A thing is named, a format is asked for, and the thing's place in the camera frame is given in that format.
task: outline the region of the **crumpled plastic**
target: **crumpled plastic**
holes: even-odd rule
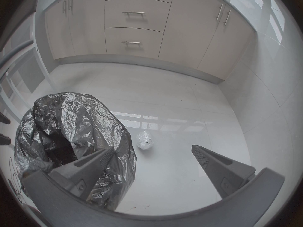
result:
[[[48,173],[111,146],[115,155],[100,172],[87,202],[115,210],[135,178],[137,157],[129,132],[91,95],[46,95],[36,100],[17,129],[14,156],[18,176],[21,179],[37,170]]]
[[[149,149],[154,145],[152,136],[148,131],[137,134],[137,146],[143,150]]]

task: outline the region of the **white wall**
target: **white wall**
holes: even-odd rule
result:
[[[264,226],[290,197],[303,172],[303,41],[280,0],[231,0],[255,26],[255,37],[219,85],[242,127],[252,166],[285,176]]]

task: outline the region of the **silver handle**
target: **silver handle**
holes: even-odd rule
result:
[[[230,15],[230,11],[231,11],[231,10],[229,10],[229,12],[228,12],[227,19],[226,19],[226,21],[224,22],[224,25],[226,25],[226,23],[227,23],[227,21],[228,21],[228,18],[229,18],[229,15]]]
[[[69,9],[69,10],[70,10],[70,9],[71,9],[71,7],[72,7],[71,2],[73,2],[73,0],[68,0],[68,9]]]
[[[138,13],[138,14],[145,14],[145,12],[122,12],[122,13]]]
[[[220,11],[219,11],[219,14],[218,14],[217,20],[218,20],[218,19],[219,19],[219,17],[220,17],[220,13],[221,13],[222,7],[223,7],[223,4],[221,5],[221,8],[220,8]]]
[[[62,13],[64,13],[64,11],[66,11],[66,1],[65,0],[63,0],[63,11],[62,11]]]
[[[141,44],[141,42],[125,42],[125,41],[123,41],[121,43],[123,43],[123,44]]]

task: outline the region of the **white floor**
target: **white floor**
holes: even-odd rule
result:
[[[130,132],[138,157],[136,178],[118,212],[169,215],[219,201],[220,196],[191,153],[193,144],[250,165],[241,127],[217,85],[156,68],[114,63],[61,65],[51,78],[61,92],[95,96]],[[24,84],[18,88],[31,105],[40,96],[52,93],[45,80],[33,94]],[[24,114],[27,109],[18,98],[12,98]],[[0,131],[14,139],[17,126],[12,120],[9,126],[1,125]],[[136,146],[136,135],[144,129],[155,142],[147,151]],[[10,178],[7,156],[12,150],[9,154],[3,151],[0,148],[0,165]]]

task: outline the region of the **metal handle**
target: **metal handle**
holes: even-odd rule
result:
[[[220,11],[219,11],[219,14],[218,14],[217,20],[219,19],[219,16],[220,16],[220,13],[221,13],[222,7],[223,7],[223,4],[221,5],[221,8],[220,8]]]
[[[63,11],[62,11],[62,13],[64,13],[64,11],[66,11],[66,1],[65,0],[63,0]]]
[[[141,44],[141,42],[125,42],[125,41],[123,41],[121,43],[123,43],[123,44]]]
[[[68,9],[70,10],[71,9],[71,7],[72,7],[72,5],[71,5],[71,2],[72,2],[73,0],[68,0]]]
[[[231,11],[231,10],[229,10],[229,12],[228,12],[227,19],[226,19],[226,21],[224,22],[224,25],[226,25],[226,23],[227,23],[227,21],[228,21],[228,18],[229,18],[229,15],[230,15],[230,11]]]
[[[138,14],[145,14],[145,12],[122,12],[122,13],[138,13]]]

